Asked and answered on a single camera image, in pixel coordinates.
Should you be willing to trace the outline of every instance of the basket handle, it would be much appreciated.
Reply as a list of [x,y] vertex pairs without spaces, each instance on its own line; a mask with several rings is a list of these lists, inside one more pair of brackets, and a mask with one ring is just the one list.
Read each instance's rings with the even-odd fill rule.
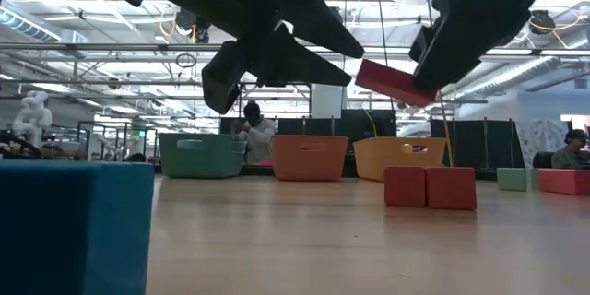
[[326,151],[327,146],[325,143],[302,143],[300,150],[306,152]]
[[192,149],[198,150],[203,149],[204,144],[200,139],[181,139],[176,142],[176,147],[179,149]]

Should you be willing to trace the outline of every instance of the red block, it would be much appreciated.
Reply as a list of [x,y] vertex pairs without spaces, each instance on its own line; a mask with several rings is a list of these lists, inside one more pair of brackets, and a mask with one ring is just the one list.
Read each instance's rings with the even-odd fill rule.
[[385,204],[396,207],[426,206],[426,173],[421,167],[385,168]]
[[401,100],[409,105],[425,107],[436,98],[436,89],[418,91],[414,77],[394,68],[362,60],[355,84],[359,87]]
[[475,171],[459,167],[427,168],[426,197],[431,208],[477,209]]
[[538,189],[546,193],[590,195],[590,171],[538,170]]

